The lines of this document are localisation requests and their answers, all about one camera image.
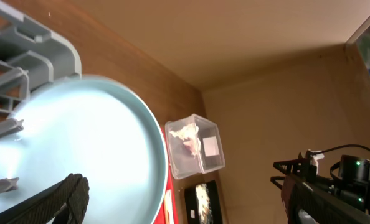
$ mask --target dish rack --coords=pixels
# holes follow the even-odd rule
[[[0,1],[0,138],[24,129],[23,121],[9,118],[15,106],[40,86],[71,77],[81,77],[74,46]]]

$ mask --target red object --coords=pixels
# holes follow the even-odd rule
[[[173,189],[173,180],[171,177],[171,169],[170,165],[168,165],[168,176],[167,176],[167,187],[166,187],[166,192],[167,190],[171,190],[171,201],[173,202],[173,217],[174,217],[174,223],[166,223],[165,217],[164,217],[164,205],[162,204],[160,207],[160,211],[158,213],[158,216],[154,220],[154,224],[178,224],[178,216],[177,216],[177,206],[175,204],[175,196],[174,196],[174,189]]]

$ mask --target white plate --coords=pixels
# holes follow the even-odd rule
[[[32,95],[16,115],[24,130],[0,139],[0,212],[64,180],[89,181],[84,223],[152,223],[163,200],[167,154],[148,107],[121,84],[71,80]]]

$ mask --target wooden ceiling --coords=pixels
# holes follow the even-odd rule
[[[199,89],[345,43],[370,0],[71,0]]]

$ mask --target clear plastic container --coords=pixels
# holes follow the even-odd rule
[[[225,166],[221,139],[215,123],[192,114],[166,123],[166,139],[175,179],[208,173]]]

